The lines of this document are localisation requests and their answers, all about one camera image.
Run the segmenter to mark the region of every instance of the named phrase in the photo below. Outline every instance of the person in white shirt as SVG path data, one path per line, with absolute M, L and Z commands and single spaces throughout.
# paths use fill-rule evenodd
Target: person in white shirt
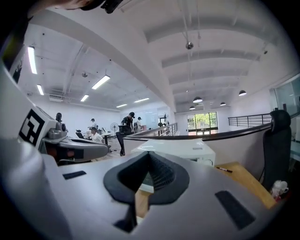
M 91 129 L 91 137 L 90 138 L 93 142 L 104 143 L 103 137 L 99 133 L 97 133 L 97 129 L 95 127 L 92 127 L 92 129 Z
M 97 123 L 95 122 L 95 119 L 94 118 L 92 118 L 92 125 L 91 126 L 89 126 L 89 128 L 96 128 L 97 129 Z
M 140 133 L 142 131 L 142 125 L 141 125 L 141 117 L 138 117 L 137 118 L 137 121 L 136 121 L 136 132 L 137 133 Z

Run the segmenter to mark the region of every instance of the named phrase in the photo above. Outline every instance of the chair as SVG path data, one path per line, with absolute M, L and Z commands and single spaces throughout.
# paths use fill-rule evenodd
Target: chair
M 78 133 L 78 132 L 76 132 L 76 135 L 77 135 L 79 138 L 82 138 L 82 139 L 84 139 L 84 137 L 83 137 L 83 134 L 82 134 L 82 133 Z
M 291 154 L 291 117 L 284 110 L 270 112 L 271 129 L 263 135 L 264 179 L 269 191 L 276 180 L 287 180 Z

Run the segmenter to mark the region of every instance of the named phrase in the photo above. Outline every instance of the black cap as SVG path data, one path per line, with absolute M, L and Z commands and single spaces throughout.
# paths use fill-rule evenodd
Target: black cap
M 83 11 L 89 11 L 92 10 L 94 8 L 99 7 L 105 0 L 93 0 L 90 4 L 81 7 L 80 9 Z
M 129 115 L 130 115 L 132 118 L 135 118 L 135 113 L 134 113 L 134 112 L 131 112 Z

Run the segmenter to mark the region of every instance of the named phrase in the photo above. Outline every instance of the black pants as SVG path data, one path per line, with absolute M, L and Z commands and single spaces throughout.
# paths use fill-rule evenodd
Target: black pants
M 116 132 L 117 139 L 119 141 L 119 144 L 121 146 L 120 156 L 125 155 L 125 148 L 124 148 L 124 141 L 123 138 L 130 135 L 132 133 L 122 133 L 122 132 Z

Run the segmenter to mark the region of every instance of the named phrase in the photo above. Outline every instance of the glass door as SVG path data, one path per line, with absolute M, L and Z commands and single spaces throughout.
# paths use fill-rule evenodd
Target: glass door
M 210 135 L 218 133 L 216 112 L 199 113 L 187 116 L 188 135 Z

